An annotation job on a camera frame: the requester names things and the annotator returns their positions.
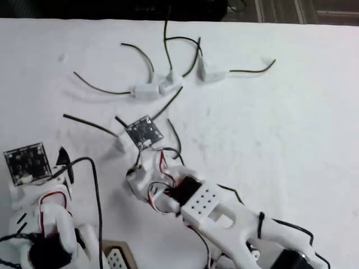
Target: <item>circuit board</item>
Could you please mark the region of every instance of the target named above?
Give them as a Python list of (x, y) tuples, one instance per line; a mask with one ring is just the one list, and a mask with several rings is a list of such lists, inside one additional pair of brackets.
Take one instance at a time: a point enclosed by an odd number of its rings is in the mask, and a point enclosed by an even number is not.
[(140, 151), (163, 138), (163, 135), (148, 115), (130, 124), (126, 128), (126, 132)]
[(31, 181), (52, 176), (49, 161), (42, 143), (4, 152), (14, 185), (21, 185), (23, 177), (32, 176)]

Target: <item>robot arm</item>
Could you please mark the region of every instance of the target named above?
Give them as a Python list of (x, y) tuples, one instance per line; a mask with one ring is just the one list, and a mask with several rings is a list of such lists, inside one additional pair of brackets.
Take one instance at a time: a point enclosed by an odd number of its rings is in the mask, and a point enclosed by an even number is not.
[[(237, 269), (260, 269), (257, 257), (248, 249), (251, 239), (262, 239), (280, 244), (306, 257), (314, 269), (328, 268), (319, 259), (309, 242), (296, 236), (294, 231), (274, 220), (251, 211), (243, 204), (230, 205), (221, 195), (220, 188), (211, 184), (197, 172), (184, 166), (170, 166), (157, 171), (157, 164), (144, 164), (127, 174), (127, 182), (135, 196), (150, 204), (159, 212), (182, 215), (186, 225), (191, 226), (226, 254)], [(232, 221), (229, 227), (217, 222), (225, 215)]]

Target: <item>black wire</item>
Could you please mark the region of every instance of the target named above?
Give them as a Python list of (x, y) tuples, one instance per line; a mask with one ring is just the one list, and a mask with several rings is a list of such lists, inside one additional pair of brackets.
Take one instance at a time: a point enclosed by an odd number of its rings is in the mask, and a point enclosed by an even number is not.
[[(240, 198), (240, 195), (238, 194), (238, 192), (235, 190), (235, 189), (232, 189), (232, 188), (229, 188), (229, 187), (226, 187), (224, 185), (220, 185), (220, 184), (217, 184), (218, 187), (221, 187), (223, 189), (226, 189), (228, 191), (231, 191), (231, 192), (234, 192), (237, 196), (237, 199), (238, 201), (244, 205), (244, 203), (242, 202), (241, 198)], [(284, 226), (287, 226), (287, 227), (290, 227), (290, 228), (293, 228), (293, 229), (296, 229), (296, 230), (299, 230), (307, 235), (309, 235), (310, 237), (310, 241), (309, 241), (309, 245), (310, 246), (313, 246), (313, 241), (314, 241), (314, 235), (312, 232), (308, 231), (307, 229), (304, 229), (298, 225), (295, 225), (295, 224), (291, 224), (291, 223), (288, 223), (288, 222), (285, 222), (285, 221), (282, 221), (282, 220), (276, 220), (276, 219), (273, 219), (276, 223), (278, 224), (281, 224), (281, 225), (284, 225)], [(315, 255), (320, 258), (323, 262), (325, 262), (327, 265), (328, 265), (328, 269), (330, 269), (330, 263), (325, 259), (323, 258), (321, 255), (315, 253)]]
[(84, 120), (84, 119), (79, 119), (79, 118), (76, 118), (76, 117), (71, 116), (71, 115), (68, 115), (68, 114), (64, 114), (63, 117), (64, 117), (64, 118), (67, 118), (67, 119), (72, 119), (72, 120), (74, 120), (75, 122), (80, 122), (80, 123), (87, 124), (87, 125), (89, 125), (89, 126), (95, 127), (95, 128), (97, 128), (97, 129), (100, 129), (100, 130), (102, 130), (102, 131), (104, 131), (104, 132), (107, 132), (107, 133), (109, 133), (110, 135), (112, 135), (112, 136), (118, 138), (118, 135), (115, 134), (114, 132), (111, 132), (110, 130), (108, 130), (108, 129), (106, 129), (106, 128), (100, 126), (100, 125), (97, 125), (97, 124), (95, 124), (95, 123), (88, 122), (88, 121), (86, 121), (86, 120)]
[(94, 176), (94, 184), (95, 184), (95, 192), (96, 192), (96, 201), (97, 201), (97, 208), (98, 208), (98, 212), (99, 212), (99, 262), (100, 262), (100, 269), (103, 269), (103, 263), (102, 263), (102, 209), (101, 209), (101, 202), (100, 202), (100, 194), (99, 194), (99, 185), (98, 185), (98, 180), (97, 180), (97, 173), (96, 173), (96, 166), (95, 166), (95, 162), (93, 161), (93, 159), (89, 158), (89, 157), (81, 157), (76, 159), (75, 161), (72, 161), (71, 163), (69, 163), (67, 166), (65, 166), (64, 168), (61, 168), (59, 171), (57, 171), (52, 177), (56, 178), (59, 175), (61, 175), (62, 173), (64, 173), (66, 170), (68, 170), (70, 167), (73, 167), (75, 164), (81, 162), (81, 161), (89, 161), (91, 163), (91, 167), (92, 167), (92, 172), (93, 172), (93, 176)]
[(89, 84), (86, 80), (84, 80), (78, 73), (74, 72), (75, 76), (78, 77), (83, 83), (87, 84), (88, 86), (90, 86), (92, 89), (101, 91), (101, 92), (105, 92), (107, 94), (116, 94), (116, 95), (122, 95), (122, 94), (130, 94), (130, 91), (123, 91), (123, 92), (114, 92), (114, 91), (106, 91), (100, 88), (97, 88), (91, 84)]
[(208, 247), (208, 244), (207, 242), (204, 240), (203, 236), (198, 232), (196, 231), (192, 226), (187, 226), (189, 229), (191, 229), (192, 231), (194, 231), (198, 236), (199, 238), (201, 238), (202, 242), (205, 244), (206, 246), (206, 250), (207, 250), (207, 259), (206, 259), (206, 268), (208, 266), (208, 257), (210, 255), (210, 252), (209, 252), (209, 247)]
[(241, 2), (243, 3), (243, 8), (241, 10), (235, 10), (229, 3), (228, 3), (228, 7), (234, 11), (235, 13), (240, 13), (240, 12), (243, 12), (244, 10), (247, 9), (247, 2), (245, 0), (241, 0)]
[(121, 45), (123, 45), (123, 46), (128, 46), (128, 47), (132, 47), (132, 48), (137, 49), (137, 50), (147, 59), (147, 61), (150, 63), (152, 72), (155, 72), (155, 68), (153, 67), (152, 61), (151, 61), (150, 58), (146, 55), (146, 53), (144, 53), (139, 47), (137, 47), (137, 46), (135, 46), (135, 45), (132, 45), (132, 44), (128, 44), (128, 43), (121, 43)]
[(192, 72), (193, 68), (195, 67), (195, 64), (196, 64), (197, 59), (198, 59), (198, 51), (200, 49), (200, 44), (201, 44), (201, 37), (198, 38), (196, 54), (195, 54), (195, 58), (194, 58), (194, 60), (192, 62), (192, 65), (191, 65), (190, 69), (182, 77), (187, 77)]
[(157, 119), (165, 110), (168, 108), (168, 106), (174, 101), (174, 99), (179, 95), (179, 93), (182, 91), (183, 87), (181, 87), (176, 94), (170, 99), (170, 101), (160, 110), (157, 112), (155, 116), (152, 117), (152, 120)]
[[(168, 121), (169, 125), (170, 125), (171, 128), (172, 128), (172, 131), (173, 131), (173, 133), (174, 133), (174, 136), (176, 137), (177, 144), (178, 144), (178, 152), (179, 152), (179, 154), (181, 154), (181, 152), (182, 152), (181, 140), (180, 140), (180, 138), (179, 138), (179, 136), (178, 136), (178, 133), (177, 133), (176, 129), (174, 128), (172, 122), (171, 122), (169, 119), (167, 119), (167, 121)], [(177, 159), (177, 158), (179, 157), (179, 154), (176, 153), (174, 159)]]
[(137, 154), (137, 159), (136, 159), (136, 162), (134, 164), (134, 167), (137, 167), (139, 165), (140, 158), (141, 158), (141, 150), (139, 150), (139, 153)]
[(167, 35), (167, 24), (168, 24), (168, 20), (169, 20), (169, 15), (171, 14), (171, 7), (168, 7), (168, 13), (167, 13), (167, 18), (164, 22), (164, 29), (163, 29), (163, 42), (164, 42), (164, 50), (166, 51), (166, 55), (168, 58), (168, 62), (169, 62), (169, 67), (172, 70), (172, 62), (171, 62), (171, 58), (169, 56), (168, 53), (168, 49), (167, 49), (167, 40), (166, 40), (166, 35)]
[[(4, 241), (8, 241), (10, 239), (16, 238), (16, 239), (26, 239), (29, 240), (33, 243), (35, 243), (42, 235), (41, 234), (11, 234), (11, 235), (6, 235), (0, 238), (0, 242), (4, 242)], [(21, 265), (19, 263), (12, 263), (12, 262), (7, 262), (4, 261), (2, 259), (0, 259), (0, 265), (5, 265), (7, 267), (10, 268), (15, 268), (15, 269), (21, 269)]]
[(276, 59), (274, 59), (270, 65), (268, 65), (266, 68), (264, 68), (262, 70), (240, 70), (240, 69), (236, 70), (236, 69), (234, 69), (234, 70), (229, 70), (229, 71), (230, 72), (242, 72), (242, 73), (263, 73), (263, 72), (267, 71), (272, 65), (274, 65), (275, 61), (276, 61)]
[(192, 39), (192, 38), (187, 38), (187, 37), (185, 37), (185, 36), (174, 36), (174, 37), (172, 37), (172, 38), (167, 38), (167, 40), (174, 40), (174, 39), (185, 39), (185, 40), (192, 41), (192, 42), (195, 43), (196, 46), (199, 48), (200, 53), (201, 53), (201, 55), (203, 56), (202, 48), (201, 48), (200, 44), (199, 44), (196, 40), (194, 40), (194, 39)]
[(288, 223), (288, 222), (285, 222), (285, 221), (282, 221), (282, 220), (276, 220), (276, 219), (273, 219), (276, 223), (279, 223), (279, 224), (282, 224), (284, 226), (287, 226), (287, 227), (290, 227), (290, 228), (293, 228), (293, 229), (296, 229), (298, 231), (301, 231), (307, 235), (310, 236), (310, 241), (309, 241), (309, 245), (313, 246), (313, 241), (314, 241), (314, 235), (312, 232), (308, 231), (307, 229), (304, 229), (298, 225), (295, 225), (295, 224), (291, 224), (291, 223)]
[(328, 269), (330, 269), (330, 263), (325, 259), (323, 258), (321, 255), (319, 255), (318, 253), (315, 253), (315, 256), (317, 256), (318, 258), (320, 258), (323, 262), (326, 263), (326, 265), (328, 265)]
[(173, 152), (175, 152), (175, 153), (177, 153), (178, 154), (178, 157), (179, 157), (179, 159), (180, 159), (180, 161), (181, 161), (181, 164), (183, 165), (183, 166), (186, 166), (185, 165), (185, 161), (183, 160), (183, 157), (182, 157), (182, 155), (181, 155), (181, 153), (178, 151), (178, 150), (176, 150), (176, 149), (174, 149), (174, 148), (172, 148), (172, 147), (162, 147), (162, 148), (160, 148), (160, 149), (154, 149), (154, 148), (152, 148), (152, 150), (154, 150), (154, 151), (173, 151)]
[(242, 205), (244, 205), (242, 199), (240, 198), (240, 195), (238, 194), (238, 192), (237, 192), (235, 189), (232, 189), (232, 188), (229, 188), (229, 187), (227, 187), (227, 186), (220, 185), (220, 184), (217, 184), (217, 186), (220, 187), (220, 188), (222, 188), (222, 189), (226, 189), (226, 190), (228, 190), (228, 191), (234, 192), (234, 193), (236, 194), (236, 196), (237, 196), (238, 201), (239, 201)]
[(122, 119), (120, 119), (118, 116), (115, 116), (114, 118), (115, 118), (115, 120), (117, 120), (125, 128), (128, 127), (128, 125)]

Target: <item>white connector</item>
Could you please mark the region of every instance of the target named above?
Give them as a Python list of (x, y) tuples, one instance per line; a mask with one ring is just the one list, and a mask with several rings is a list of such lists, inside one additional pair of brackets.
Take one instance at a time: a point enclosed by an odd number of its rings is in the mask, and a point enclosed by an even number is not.
[(132, 96), (142, 100), (153, 100), (160, 97), (156, 74), (154, 72), (151, 74), (149, 83), (136, 85), (132, 90)]
[(212, 65), (199, 56), (200, 76), (204, 82), (215, 82), (226, 78), (229, 70), (224, 70), (218, 66)]
[(171, 70), (167, 77), (159, 83), (160, 94), (166, 95), (172, 91), (178, 91), (182, 87), (182, 80), (181, 75)]

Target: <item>white surface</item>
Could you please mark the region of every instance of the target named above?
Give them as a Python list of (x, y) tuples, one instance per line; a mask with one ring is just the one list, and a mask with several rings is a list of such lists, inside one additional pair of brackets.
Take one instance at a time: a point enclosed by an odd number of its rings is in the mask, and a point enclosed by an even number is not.
[[(106, 95), (72, 74), (109, 90), (145, 83), (148, 67), (141, 55), (119, 45), (128, 42), (141, 46), (156, 72), (165, 75), (162, 31), (162, 22), (1, 19), (0, 150), (43, 141), (51, 162), (60, 145), (72, 158), (94, 158), (104, 239), (127, 241), (139, 268), (171, 263), (198, 269), (206, 260), (201, 240), (180, 220), (157, 214), (123, 188), (137, 151), (114, 115), (131, 123), (155, 114), (171, 97), (145, 103)], [(237, 188), (251, 209), (310, 229), (316, 250), (333, 268), (356, 268), (359, 28), (170, 22), (168, 36), (175, 35), (201, 36), (205, 57), (223, 68), (277, 62), (267, 73), (230, 75), (215, 84), (190, 74), (177, 100), (156, 120), (167, 138), (161, 144), (176, 143), (169, 117), (189, 167)], [(172, 40), (169, 50), (176, 70), (185, 72), (194, 46)], [(120, 133), (126, 154), (110, 135), (63, 119), (64, 112)], [(89, 164), (79, 164), (75, 173), (73, 214), (97, 222)], [(5, 235), (11, 211), (5, 161), (0, 175)]]

